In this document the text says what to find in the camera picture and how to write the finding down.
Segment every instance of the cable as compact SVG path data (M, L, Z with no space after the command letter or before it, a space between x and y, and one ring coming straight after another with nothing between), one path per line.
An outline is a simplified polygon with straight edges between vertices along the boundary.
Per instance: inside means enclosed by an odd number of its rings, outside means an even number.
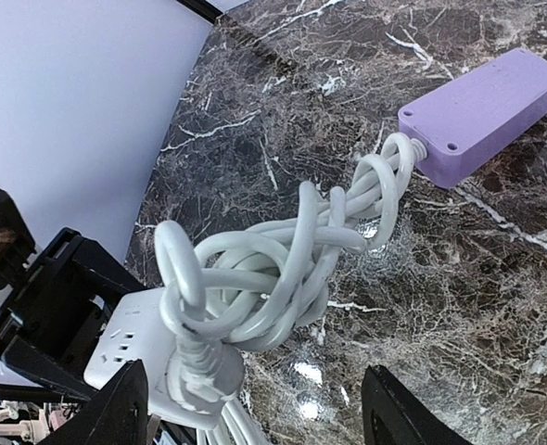
M231 346L273 349L295 326L323 316L327 280L341 249L363 253L388 242L413 166L425 157L420 141L392 134L380 155L360 160L348 192L334 187L326 201L304 182L297 218L213 235L195 248L178 223L159 224L155 248L165 285L160 314L177 336L167 371L171 397L198 411L225 402L217 427L197 432L198 444L229 445L228 433L237 445L269 443L240 401L228 397L235 393L229 387L242 385L242 372L237 382L228 381L231 369L223 369L223 360L237 353ZM360 219L377 217L371 239L354 230Z

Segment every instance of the tangled cable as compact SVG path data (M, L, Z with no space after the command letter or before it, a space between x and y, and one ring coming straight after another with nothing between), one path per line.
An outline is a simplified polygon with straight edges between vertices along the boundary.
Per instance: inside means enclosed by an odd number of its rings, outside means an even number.
M237 444L265 443L254 435L257 428L249 431L247 420L252 422L235 400L242 373L234 382L222 383L223 359L232 346L273 349L295 326L319 319L340 250L365 252L387 243L413 166L425 157L420 141L392 134L380 155L360 160L348 192L334 187L326 201L312 183L304 182L297 218L212 235L195 248L179 224L159 224L156 255L166 286L160 313L177 336L178 348L168 370L171 396L199 411L218 400L225 404L221 423ZM371 239L354 230L360 219L377 217L378 230ZM200 443L206 438L211 444L230 443L223 433L213 436L222 427L201 434Z

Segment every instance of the dark marble table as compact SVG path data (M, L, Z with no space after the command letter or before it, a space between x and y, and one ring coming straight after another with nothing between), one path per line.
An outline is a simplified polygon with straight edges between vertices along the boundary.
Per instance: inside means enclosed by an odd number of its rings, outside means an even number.
M198 242L292 217L300 181L348 185L400 106L518 46L547 59L547 1L235 9L172 118L129 269L160 284L164 219ZM363 443L360 383L382 363L478 445L547 444L547 118L452 191L415 174L391 241L344 254L330 289L323 320L247 356L242 400L274 443Z

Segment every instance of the power strip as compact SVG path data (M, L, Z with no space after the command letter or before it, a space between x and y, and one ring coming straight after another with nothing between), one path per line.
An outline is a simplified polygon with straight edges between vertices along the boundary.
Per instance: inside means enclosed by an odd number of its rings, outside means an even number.
M176 351L174 334L160 318L164 288L124 296L113 312L84 371L88 385L101 389L128 361L141 360L148 381L148 410L177 425L212 429L218 413L192 413L172 400L166 370Z

